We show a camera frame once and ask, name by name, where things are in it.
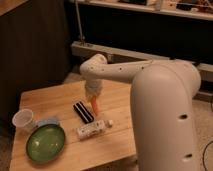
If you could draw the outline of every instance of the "small white object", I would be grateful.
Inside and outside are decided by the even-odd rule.
[[[21,128],[26,132],[31,132],[37,127],[37,124],[33,119],[33,111],[30,109],[22,109],[18,111],[13,116],[12,123],[17,128]]]
[[[99,120],[86,124],[80,128],[77,128],[77,134],[79,136],[79,139],[83,140],[95,134],[104,132],[105,129],[106,129],[105,122],[103,120]]]
[[[108,121],[107,121],[108,127],[112,127],[113,124],[114,124],[113,120],[108,120]]]

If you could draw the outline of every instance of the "plastic cup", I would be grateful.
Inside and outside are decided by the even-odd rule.
[[[30,109],[22,109],[18,111],[13,116],[12,123],[16,128],[20,128],[26,132],[31,132],[37,127],[37,124],[33,119],[33,111]]]

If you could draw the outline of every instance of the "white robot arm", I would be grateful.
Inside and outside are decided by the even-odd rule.
[[[200,87],[197,69],[185,61],[107,64],[97,54],[81,67],[89,98],[101,80],[131,83],[131,115],[142,171],[199,171],[192,97]]]

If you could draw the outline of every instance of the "green plate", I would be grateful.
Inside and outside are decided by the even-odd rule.
[[[32,161],[42,164],[55,159],[64,143],[64,130],[56,124],[48,124],[32,133],[27,141],[26,152]]]

